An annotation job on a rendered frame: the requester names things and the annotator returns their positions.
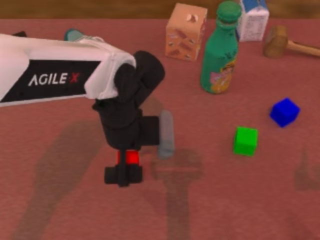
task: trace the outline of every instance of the green cube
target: green cube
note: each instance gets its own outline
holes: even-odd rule
[[[233,152],[235,154],[253,156],[258,144],[258,130],[238,126],[236,128]]]

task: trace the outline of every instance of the red x letter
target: red x letter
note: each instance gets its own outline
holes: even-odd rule
[[[79,77],[79,73],[71,73],[71,79],[70,79],[70,83],[76,83],[78,81],[78,77]]]

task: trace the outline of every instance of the bottle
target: bottle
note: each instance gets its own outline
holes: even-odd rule
[[[238,40],[236,28],[241,6],[231,0],[220,3],[216,28],[205,44],[200,84],[212,94],[226,91],[236,64]]]

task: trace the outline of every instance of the wooden hammer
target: wooden hammer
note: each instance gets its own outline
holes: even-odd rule
[[[273,26],[265,38],[263,55],[269,58],[280,58],[285,49],[320,57],[320,48],[291,41],[288,39],[285,26]]]

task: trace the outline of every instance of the cardboard box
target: cardboard box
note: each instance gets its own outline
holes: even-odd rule
[[[165,55],[195,61],[205,32],[208,9],[177,3],[166,25]]]
[[[239,42],[262,41],[269,19],[265,0],[240,0],[242,15],[238,21]]]

